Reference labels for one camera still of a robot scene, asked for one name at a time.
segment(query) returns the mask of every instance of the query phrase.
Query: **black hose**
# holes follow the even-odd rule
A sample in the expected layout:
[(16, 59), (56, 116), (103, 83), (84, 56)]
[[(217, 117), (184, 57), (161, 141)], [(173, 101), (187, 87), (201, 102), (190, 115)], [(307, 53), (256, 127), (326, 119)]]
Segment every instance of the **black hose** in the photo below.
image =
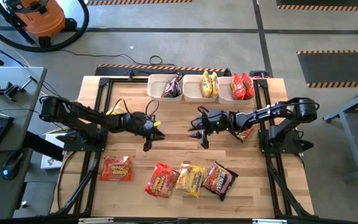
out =
[(84, 23), (81, 26), (81, 29), (77, 31), (74, 35), (72, 35), (69, 39), (65, 40), (62, 43), (49, 46), (49, 47), (29, 47), (26, 45), (18, 44), (14, 41), (9, 40), (8, 38), (4, 37), (0, 34), (0, 41), (4, 42), (7, 45), (10, 45), (16, 49), (24, 50), (28, 52), (51, 52), (55, 50), (60, 50), (64, 47), (69, 46), (70, 44), (74, 43), (76, 40), (78, 40), (86, 31), (88, 28), (88, 24), (90, 22), (90, 12), (88, 10), (88, 7), (86, 6), (84, 0), (78, 0), (78, 2), (81, 4), (81, 7), (84, 12)]

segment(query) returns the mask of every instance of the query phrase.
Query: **wooden table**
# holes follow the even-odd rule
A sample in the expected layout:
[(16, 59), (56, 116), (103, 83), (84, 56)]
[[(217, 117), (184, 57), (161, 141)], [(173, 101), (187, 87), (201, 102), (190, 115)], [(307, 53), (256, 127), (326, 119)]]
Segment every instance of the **wooden table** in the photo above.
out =
[[(93, 108), (100, 77), (84, 77), (78, 101)], [(287, 100), (283, 79), (268, 79), (272, 103)], [(110, 105), (119, 98), (126, 100), (130, 111), (144, 111), (149, 97), (145, 83), (117, 83), (114, 85)], [(133, 176), (130, 182), (97, 181), (92, 217), (194, 217), (194, 218), (272, 218), (273, 207), (265, 157), (260, 153), (257, 130), (254, 130), (243, 144), (229, 133), (209, 137), (209, 149), (203, 149), (197, 139), (189, 138), (190, 121), (197, 117), (199, 103), (164, 103), (156, 112), (158, 127), (165, 135), (164, 141), (153, 143), (149, 152), (144, 152), (144, 139), (130, 133), (109, 134), (105, 156), (132, 156)], [(207, 108), (221, 108), (225, 111), (251, 112), (256, 102), (233, 106), (218, 103), (205, 104)], [(84, 153), (77, 153), (66, 166), (60, 186), (62, 205), (78, 186)], [(239, 174), (224, 202), (206, 189), (201, 197), (183, 195), (175, 190), (170, 199), (155, 198), (144, 192), (156, 162), (179, 170), (182, 162), (206, 167), (209, 171), (214, 161)], [(104, 164), (101, 159), (99, 175)], [(313, 207), (302, 163), (292, 154), (283, 155), (287, 184), (296, 199), (306, 211), (313, 213)], [(282, 193), (277, 186), (280, 207), (283, 209)], [(82, 208), (85, 206), (88, 188), (84, 191)], [(57, 200), (52, 210), (57, 210)]]

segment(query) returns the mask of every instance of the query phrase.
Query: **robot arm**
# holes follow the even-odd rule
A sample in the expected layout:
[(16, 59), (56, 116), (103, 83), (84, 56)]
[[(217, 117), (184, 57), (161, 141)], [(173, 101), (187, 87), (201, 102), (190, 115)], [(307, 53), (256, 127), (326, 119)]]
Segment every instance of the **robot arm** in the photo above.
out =
[(62, 123), (78, 132), (83, 143), (92, 143), (100, 138), (100, 130), (95, 124), (112, 133), (128, 131), (146, 138), (144, 151), (152, 147), (152, 141), (163, 140), (164, 134), (158, 130), (154, 115), (143, 112), (123, 114), (103, 114), (81, 103), (70, 102), (56, 96), (44, 96), (40, 99), (42, 109), (40, 119), (46, 122)]
[(222, 110), (207, 110), (199, 107), (201, 113), (198, 118), (191, 122), (192, 128), (189, 131), (199, 131), (190, 135), (201, 140), (204, 148), (209, 147), (207, 136), (229, 131), (233, 136), (237, 135), (252, 125), (274, 118), (286, 118), (279, 125), (269, 128), (269, 139), (282, 141), (286, 134), (295, 129), (301, 123), (310, 123), (317, 119), (316, 107), (318, 105), (309, 98), (293, 98), (289, 101), (280, 101), (274, 105), (267, 105), (265, 108), (252, 113), (232, 112), (226, 113)]

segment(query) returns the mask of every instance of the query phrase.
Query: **concrete floor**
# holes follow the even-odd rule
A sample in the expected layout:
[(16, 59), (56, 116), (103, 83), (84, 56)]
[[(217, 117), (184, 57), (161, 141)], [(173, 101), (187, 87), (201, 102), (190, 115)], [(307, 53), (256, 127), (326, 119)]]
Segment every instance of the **concrete floor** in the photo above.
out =
[[(80, 21), (77, 6), (70, 5), (73, 1), (76, 2), (60, 3), (68, 17)], [(259, 4), (265, 29), (358, 30), (358, 12), (284, 11), (277, 9), (274, 0), (259, 0)], [(90, 27), (257, 28), (252, 0), (90, 6), (89, 10)], [(18, 41), (21, 39), (14, 32), (3, 34)], [(321, 104), (320, 118), (358, 94), (358, 88), (307, 88), (296, 57), (298, 50), (358, 49), (358, 35), (267, 34), (266, 41), (273, 75), (285, 79), (288, 97), (307, 96), (316, 100)], [(159, 55), (164, 62), (178, 66), (229, 67), (233, 72), (265, 68), (258, 34), (88, 32), (67, 49), (82, 54), (124, 53), (144, 63), (151, 55)], [(32, 66), (48, 68), (47, 81), (71, 100), (78, 95), (82, 77), (94, 75), (97, 65), (130, 63), (124, 58), (76, 57), (65, 52), (21, 53)], [(0, 57), (6, 65), (16, 66), (8, 58)], [(75, 65), (75, 69), (69, 69), (68, 64)], [(37, 134), (51, 129), (55, 126), (37, 118), (30, 124), (30, 130)], [(340, 122), (326, 124), (318, 119), (300, 129), (305, 131), (305, 139), (315, 143), (304, 158), (315, 213), (323, 218), (358, 221), (358, 180), (343, 181), (344, 175), (356, 171), (356, 165)], [(15, 217), (45, 215), (49, 211), (58, 172), (40, 170), (40, 160), (41, 155), (35, 153), (26, 180), (43, 183), (29, 185), (25, 197), (30, 209), (17, 211)]]

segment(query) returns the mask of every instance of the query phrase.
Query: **shop vacuum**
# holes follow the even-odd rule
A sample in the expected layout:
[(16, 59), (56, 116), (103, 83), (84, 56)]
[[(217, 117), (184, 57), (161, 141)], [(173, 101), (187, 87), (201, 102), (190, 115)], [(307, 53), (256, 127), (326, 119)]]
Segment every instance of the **shop vacuum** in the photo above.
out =
[[(14, 48), (29, 52), (51, 52), (62, 49), (78, 40), (89, 24), (89, 11), (84, 0), (78, 0), (84, 12), (84, 23), (77, 29), (74, 19), (66, 18), (63, 9), (56, 0), (3, 0), (0, 3), (0, 15), (30, 44), (18, 44), (0, 34), (0, 41)], [(52, 45), (51, 38), (60, 32), (75, 32), (69, 39)], [(30, 36), (38, 38), (38, 43)]]

